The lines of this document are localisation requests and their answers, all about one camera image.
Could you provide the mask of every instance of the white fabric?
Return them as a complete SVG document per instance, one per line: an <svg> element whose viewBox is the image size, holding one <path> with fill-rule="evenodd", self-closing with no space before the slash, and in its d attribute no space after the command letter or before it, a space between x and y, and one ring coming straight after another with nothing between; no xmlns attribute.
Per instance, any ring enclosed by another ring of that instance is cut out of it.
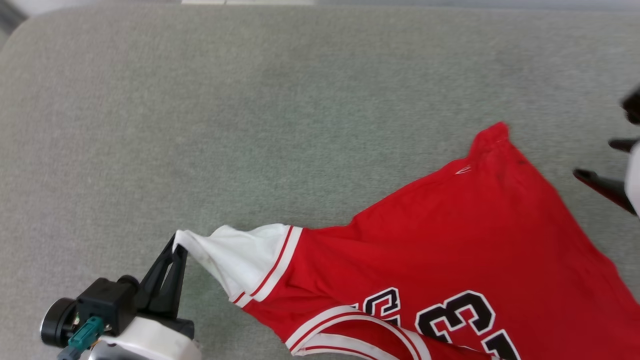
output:
<svg viewBox="0 0 640 360"><path fill-rule="evenodd" d="M178 230L173 250L182 245L234 297L261 284L275 266L289 228L271 224L238 231L223 225L209 237Z"/></svg>
<svg viewBox="0 0 640 360"><path fill-rule="evenodd" d="M321 352L336 352L338 354L348 354L362 357L364 359L398 360L397 357L375 347L374 345L371 345L370 343L337 334L316 334L305 343L305 347L300 349L296 355L304 356L309 354L318 354ZM362 356L358 352L366 354L368 357Z"/></svg>
<svg viewBox="0 0 640 360"><path fill-rule="evenodd" d="M315 336L322 333L322 330L335 325L336 323L341 323L350 320L365 320L374 322L378 325L382 325L387 328L392 334L396 335L407 347L409 352L412 355L412 359L418 360L430 360L431 354L427 349L427 346L424 345L424 342L420 338L418 334L414 332L407 331L404 329L396 328L380 319L374 318L373 316L369 316L359 310L353 309L351 306L337 306L322 313L316 315L304 325L298 328L287 341L285 341L285 345L291 351L291 354L298 355L298 352L308 345L308 342L311 341ZM418 350L420 356L416 354L413 346Z"/></svg>
<svg viewBox="0 0 640 360"><path fill-rule="evenodd" d="M631 148L630 155L625 178L625 193L636 213L640 213L640 143Z"/></svg>
<svg viewBox="0 0 640 360"><path fill-rule="evenodd" d="M280 253L277 255L275 267L273 272L267 276L263 283L259 284L256 288L251 288L251 295L256 301L263 301L269 296L271 290L278 284L280 278L284 275L284 272L287 271L289 267L289 263L293 258L293 253L296 250L296 246L298 246L298 240L300 239L300 235L302 234L302 228L292 226L291 231L288 235L286 235L286 239L284 244L284 249L280 250Z"/></svg>
<svg viewBox="0 0 640 360"><path fill-rule="evenodd" d="M239 307L244 307L245 305L249 304L249 301L251 301L251 299L251 296L243 292L242 295L237 297L237 301L234 301L234 303Z"/></svg>
<svg viewBox="0 0 640 360"><path fill-rule="evenodd" d="M96 347L93 348L89 360L125 358L151 360L202 359L202 353L190 338L169 329L155 320L140 316L136 316L119 336L103 335L100 340ZM116 344L118 346L109 347L105 346L105 344Z"/></svg>

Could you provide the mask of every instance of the jersey logo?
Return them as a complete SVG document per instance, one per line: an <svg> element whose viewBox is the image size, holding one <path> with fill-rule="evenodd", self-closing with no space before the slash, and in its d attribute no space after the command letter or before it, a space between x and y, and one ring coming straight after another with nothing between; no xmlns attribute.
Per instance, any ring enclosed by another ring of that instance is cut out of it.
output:
<svg viewBox="0 0 640 360"><path fill-rule="evenodd" d="M463 167L460 170L458 170L458 172L455 173L454 175L464 174L465 172L470 172L470 171L471 171L471 165L467 165L466 167Z"/></svg>
<svg viewBox="0 0 640 360"><path fill-rule="evenodd" d="M401 326L398 313L400 308L398 289L388 288L367 297L361 310L399 327ZM462 317L463 311L470 311L473 315L471 319L465 320ZM521 360L507 332L504 329L495 331L494 322L495 311L487 299L484 295L471 290L459 293L442 304L429 306L415 315L415 328L425 336L452 343L451 333L465 326L471 326L478 336L482 336L481 344L487 354L504 360ZM443 323L446 330L439 331L436 327L438 323Z"/></svg>

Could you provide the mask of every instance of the jersey armhole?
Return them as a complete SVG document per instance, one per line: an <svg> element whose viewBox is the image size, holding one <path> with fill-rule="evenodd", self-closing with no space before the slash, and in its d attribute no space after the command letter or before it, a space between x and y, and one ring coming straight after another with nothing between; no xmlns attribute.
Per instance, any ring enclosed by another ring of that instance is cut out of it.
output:
<svg viewBox="0 0 640 360"><path fill-rule="evenodd" d="M298 327L285 345L294 356L338 352L375 360L431 360L418 334L350 306L333 307L316 315Z"/></svg>

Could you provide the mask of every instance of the white jersey trim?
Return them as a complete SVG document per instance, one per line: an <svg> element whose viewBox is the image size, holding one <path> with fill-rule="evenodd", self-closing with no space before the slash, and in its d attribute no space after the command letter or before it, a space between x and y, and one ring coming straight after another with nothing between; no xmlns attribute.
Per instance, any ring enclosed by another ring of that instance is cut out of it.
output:
<svg viewBox="0 0 640 360"><path fill-rule="evenodd" d="M316 334L295 355L305 356L321 352L335 352L369 360L399 360L397 357L370 343L337 334Z"/></svg>
<svg viewBox="0 0 640 360"><path fill-rule="evenodd" d="M222 285L229 300L239 306L245 293L263 301L291 264L302 228L271 224L251 231L224 225L210 236L178 230L173 250L182 245Z"/></svg>
<svg viewBox="0 0 640 360"><path fill-rule="evenodd" d="M275 260L273 268L266 274L262 282L256 286L253 291L250 292L250 296L256 301L263 301L269 296L273 288L278 284L280 278L284 275L285 271L291 263L293 254L298 246L298 241L302 235L302 228L297 226L291 226L287 236L284 239L280 254Z"/></svg>
<svg viewBox="0 0 640 360"><path fill-rule="evenodd" d="M431 360L431 355L422 338L414 332L398 329L382 320L367 315L361 311L353 309L351 306L337 306L316 315L301 327L298 328L285 341L285 345L289 348L292 355L298 355L298 352L307 346L307 343L317 336L322 330L349 320L365 320L374 322L385 327L391 333L396 335L407 347L414 360Z"/></svg>

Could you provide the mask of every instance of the black and white lettering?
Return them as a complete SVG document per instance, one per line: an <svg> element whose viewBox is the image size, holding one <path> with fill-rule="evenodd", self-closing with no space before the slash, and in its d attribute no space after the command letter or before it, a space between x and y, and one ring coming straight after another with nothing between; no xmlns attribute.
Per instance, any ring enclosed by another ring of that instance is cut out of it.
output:
<svg viewBox="0 0 640 360"><path fill-rule="evenodd" d="M449 331L460 329L467 324L460 315L464 310L472 312L473 317L468 323L476 334L482 335L493 327L495 312L489 302L484 295L468 290L419 312L415 318L415 328L423 335L450 343L449 333L438 331L435 324L444 321Z"/></svg>
<svg viewBox="0 0 640 360"><path fill-rule="evenodd" d="M376 304L383 301L387 301L388 304L380 309L379 314L376 314ZM383 290L364 300L364 312L372 316L384 317L397 310L400 310L400 296L396 288Z"/></svg>
<svg viewBox="0 0 640 360"><path fill-rule="evenodd" d="M390 323L392 325L398 326L398 327L401 326L400 325L400 315L395 315L395 316L393 316L391 318L386 318L386 319L384 319L384 321L386 321L386 322L388 322L388 323Z"/></svg>
<svg viewBox="0 0 640 360"><path fill-rule="evenodd" d="M520 360L520 354L505 330L489 335L482 341L482 346L487 354L493 354L504 360Z"/></svg>

